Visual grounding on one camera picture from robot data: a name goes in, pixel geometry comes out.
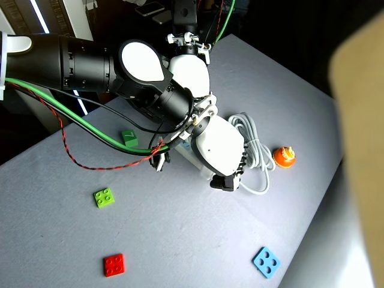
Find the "smartphone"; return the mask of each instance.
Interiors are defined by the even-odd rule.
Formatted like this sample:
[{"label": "smartphone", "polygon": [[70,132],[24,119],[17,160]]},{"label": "smartphone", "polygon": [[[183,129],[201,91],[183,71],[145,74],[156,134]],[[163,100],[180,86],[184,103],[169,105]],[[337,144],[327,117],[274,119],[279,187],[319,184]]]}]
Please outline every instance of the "smartphone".
[{"label": "smartphone", "polygon": [[135,10],[142,16],[148,16],[163,11],[164,6],[162,6],[159,2],[151,2],[141,7],[137,7]]},{"label": "smartphone", "polygon": [[164,23],[167,23],[172,20],[172,14],[170,10],[166,10],[164,12],[161,12],[160,14],[157,14],[156,16],[152,17],[152,20],[156,23],[162,25]]}]

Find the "red lego brick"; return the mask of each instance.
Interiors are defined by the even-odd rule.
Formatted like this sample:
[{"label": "red lego brick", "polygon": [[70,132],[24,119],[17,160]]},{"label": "red lego brick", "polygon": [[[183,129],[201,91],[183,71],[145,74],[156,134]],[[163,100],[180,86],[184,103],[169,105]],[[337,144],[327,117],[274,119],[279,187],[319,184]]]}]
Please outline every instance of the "red lego brick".
[{"label": "red lego brick", "polygon": [[104,258],[104,273],[106,277],[125,272],[124,255],[117,254]]}]

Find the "light strip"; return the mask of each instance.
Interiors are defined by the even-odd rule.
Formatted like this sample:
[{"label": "light strip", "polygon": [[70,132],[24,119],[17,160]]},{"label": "light strip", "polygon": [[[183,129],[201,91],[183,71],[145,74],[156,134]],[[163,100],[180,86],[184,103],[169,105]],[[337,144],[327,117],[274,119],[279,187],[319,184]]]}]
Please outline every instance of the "light strip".
[{"label": "light strip", "polygon": [[30,0],[30,2],[31,2],[31,4],[32,4],[32,6],[33,6],[33,8],[35,10],[36,16],[37,16],[38,20],[40,21],[41,26],[44,29],[44,32],[45,33],[49,33],[47,24],[44,21],[43,15],[41,15],[41,12],[40,12],[40,9],[37,6],[36,0]]},{"label": "light strip", "polygon": [[[76,95],[76,96],[79,96],[79,93],[77,90],[74,90],[73,93]],[[84,103],[81,99],[77,99],[77,101],[79,102],[80,104],[80,107],[83,109],[83,113],[84,115],[88,115],[88,111],[85,109],[85,106],[84,106]]]},{"label": "light strip", "polygon": [[[37,3],[36,3],[36,0],[30,0],[30,2],[31,2],[31,4],[32,4],[32,7],[33,7],[34,10],[35,10],[36,16],[37,16],[38,20],[40,21],[41,26],[42,26],[43,29],[44,29],[44,32],[45,32],[46,34],[48,34],[48,33],[49,33],[49,30],[48,30],[47,24],[46,24],[46,22],[44,21],[43,15],[41,15],[41,11],[40,11],[40,9],[38,8],[38,5],[37,5]],[[79,96],[79,93],[77,92],[77,90],[74,90],[73,92],[74,92],[74,94],[75,94],[76,96]],[[84,106],[83,101],[82,101],[81,99],[77,99],[77,101],[79,102],[80,107],[82,108],[84,115],[88,115],[88,111],[85,109],[85,106]]]}]

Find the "robotic arm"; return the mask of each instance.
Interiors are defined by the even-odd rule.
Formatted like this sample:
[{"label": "robotic arm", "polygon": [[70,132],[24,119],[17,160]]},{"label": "robotic arm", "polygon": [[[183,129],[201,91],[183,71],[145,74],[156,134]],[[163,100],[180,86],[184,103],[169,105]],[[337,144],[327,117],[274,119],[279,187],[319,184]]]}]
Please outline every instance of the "robotic arm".
[{"label": "robotic arm", "polygon": [[186,123],[167,139],[179,144],[179,151],[198,168],[212,172],[212,187],[233,191],[242,174],[244,138],[217,115],[206,63],[197,56],[203,54],[208,64],[210,47],[191,32],[170,34],[167,40],[178,45],[169,69],[140,40],[111,51],[76,38],[3,33],[1,70],[7,77],[56,89],[112,92],[152,119],[173,126]]}]

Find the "red wire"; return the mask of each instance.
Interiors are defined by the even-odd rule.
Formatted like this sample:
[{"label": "red wire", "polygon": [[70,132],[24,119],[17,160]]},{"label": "red wire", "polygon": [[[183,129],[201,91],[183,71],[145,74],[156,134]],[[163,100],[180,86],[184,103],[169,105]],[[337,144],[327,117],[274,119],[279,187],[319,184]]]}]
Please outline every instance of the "red wire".
[{"label": "red wire", "polygon": [[56,113],[56,111],[49,107],[48,105],[45,104],[45,102],[43,101],[43,99],[41,97],[39,97],[38,95],[36,95],[36,93],[34,93],[33,91],[29,90],[28,88],[24,88],[24,87],[21,87],[15,83],[10,83],[9,84],[13,85],[13,86],[16,86],[16,87],[20,87],[20,88],[23,88],[25,90],[27,90],[28,92],[34,94],[41,103],[43,103],[46,107],[48,107],[49,110],[51,110],[51,112],[57,117],[58,121],[59,121],[59,126],[60,126],[60,129],[61,129],[61,134],[62,134],[62,142],[64,143],[64,149],[66,151],[66,153],[68,154],[68,156],[71,158],[71,160],[73,161],[74,164],[78,165],[79,167],[81,168],[84,168],[84,169],[87,169],[87,170],[97,170],[97,171],[107,171],[107,170],[118,170],[118,169],[123,169],[123,168],[127,168],[127,167],[131,167],[131,166],[136,166],[136,165],[139,165],[141,162],[144,162],[144,161],[147,161],[149,159],[151,159],[153,157],[153,155],[155,155],[163,145],[163,140],[160,140],[160,143],[159,145],[157,145],[156,147],[154,147],[151,151],[151,154],[147,157],[144,157],[144,158],[141,158],[140,160],[137,160],[135,162],[132,162],[132,163],[128,163],[128,164],[125,164],[125,165],[121,165],[121,166],[113,166],[113,167],[107,167],[107,168],[103,168],[103,167],[88,167],[88,166],[85,166],[83,164],[80,164],[79,162],[77,162],[77,160],[73,157],[73,155],[70,153],[69,151],[69,147],[68,147],[68,144],[67,144],[67,134],[64,130],[64,125],[63,125],[63,121],[61,119],[61,117]]},{"label": "red wire", "polygon": [[221,12],[223,12],[223,5],[224,5],[224,0],[221,1],[220,14],[218,15],[218,22],[217,22],[217,29],[216,29],[216,39],[217,39],[217,36],[218,36],[218,29],[220,27]]}]

